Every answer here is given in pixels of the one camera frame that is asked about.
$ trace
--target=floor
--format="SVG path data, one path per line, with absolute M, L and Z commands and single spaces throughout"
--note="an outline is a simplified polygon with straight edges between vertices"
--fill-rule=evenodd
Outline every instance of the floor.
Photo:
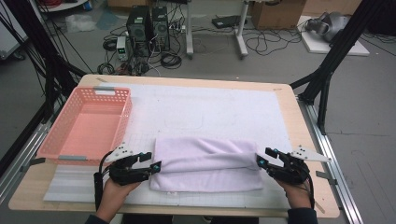
M 87 65 L 95 71 L 105 59 L 103 37 L 110 30 L 122 26 L 126 20 L 114 17 L 103 8 L 91 12 L 77 8 L 52 16 L 57 21 L 74 13 L 86 13 L 94 21 L 101 22 L 101 28 L 94 31 L 66 34 Z M 192 23 L 212 27 L 210 19 L 193 19 Z M 282 33 L 282 36 L 290 38 L 287 33 Z M 303 42 L 299 42 L 290 43 L 285 49 L 267 56 L 249 49 L 249 55 L 240 60 L 231 35 L 194 32 L 193 38 L 195 52 L 192 60 L 182 50 L 180 55 L 183 61 L 178 69 L 158 67 L 158 72 L 150 70 L 146 76 L 291 83 L 315 71 L 326 56 L 308 53 Z M 184 42 L 181 38 L 180 40 L 183 48 Z M 396 44 L 369 40 L 380 48 L 361 39 L 363 46 L 371 52 L 370 56 L 347 56 L 335 71 L 330 88 L 326 131 L 363 222 L 390 224 L 396 219 L 396 180 L 392 177 L 394 174 L 391 168 L 396 161 L 396 136 L 392 131 L 396 126 Z M 282 46 L 282 42 L 269 43 L 269 48 Z M 69 46 L 65 48 L 70 55 L 69 61 L 88 71 L 77 54 Z M 304 88 L 299 88 L 295 93 L 303 90 Z M 29 60 L 8 59 L 0 62 L 0 158 L 43 102 L 42 91 Z M 31 220 L 41 223 L 83 223 L 88 215 L 11 211 L 7 208 L 11 195 L 12 192 L 0 204 L 0 223 L 29 223 Z M 336 219 L 321 219 L 319 222 L 347 223 L 347 220 L 341 215 Z M 200 217 L 178 216 L 175 223 L 204 222 Z M 287 221 L 284 218 L 262 217 L 260 223 Z

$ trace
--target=hand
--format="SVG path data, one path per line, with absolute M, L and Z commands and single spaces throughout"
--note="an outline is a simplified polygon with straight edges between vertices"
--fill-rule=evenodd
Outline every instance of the hand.
M 109 223 L 122 207 L 129 192 L 139 185 L 140 182 L 121 186 L 109 178 L 105 184 L 102 201 L 96 216 Z
M 309 189 L 305 190 L 305 185 L 293 186 L 277 179 L 276 182 L 286 191 L 291 208 L 311 208 L 308 192 Z

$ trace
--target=white towel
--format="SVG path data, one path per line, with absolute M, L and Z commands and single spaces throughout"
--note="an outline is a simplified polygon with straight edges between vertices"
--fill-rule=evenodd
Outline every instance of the white towel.
M 162 161 L 162 168 L 150 187 L 170 192 L 262 189 L 256 152 L 256 144 L 244 140 L 157 138 L 153 162 Z

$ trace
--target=white plastic bag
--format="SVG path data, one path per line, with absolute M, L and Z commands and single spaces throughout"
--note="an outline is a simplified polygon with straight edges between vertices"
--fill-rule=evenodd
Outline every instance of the white plastic bag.
M 92 21 L 92 17 L 88 15 L 71 15 L 66 17 L 65 20 L 68 33 L 92 31 L 95 29 L 96 25 L 96 23 Z

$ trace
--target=pink plastic basket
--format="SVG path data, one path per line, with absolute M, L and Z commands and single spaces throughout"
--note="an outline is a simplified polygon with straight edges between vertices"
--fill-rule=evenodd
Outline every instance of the pink plastic basket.
M 131 110 L 127 88 L 76 87 L 37 157 L 59 164 L 99 164 L 122 142 Z

